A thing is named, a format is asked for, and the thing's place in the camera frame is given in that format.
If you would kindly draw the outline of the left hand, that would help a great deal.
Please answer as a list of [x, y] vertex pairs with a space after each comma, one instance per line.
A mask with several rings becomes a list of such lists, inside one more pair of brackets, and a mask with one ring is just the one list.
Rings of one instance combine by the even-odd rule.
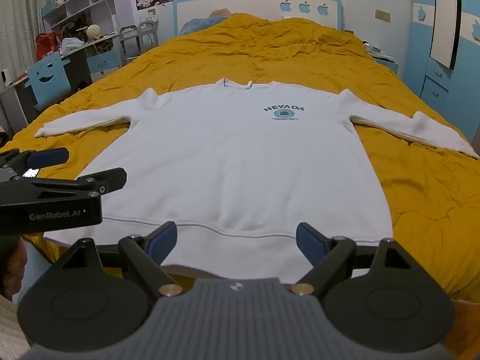
[[24, 241], [19, 238], [16, 248], [8, 254], [8, 259], [1, 269], [1, 295], [11, 299], [21, 290], [28, 255]]

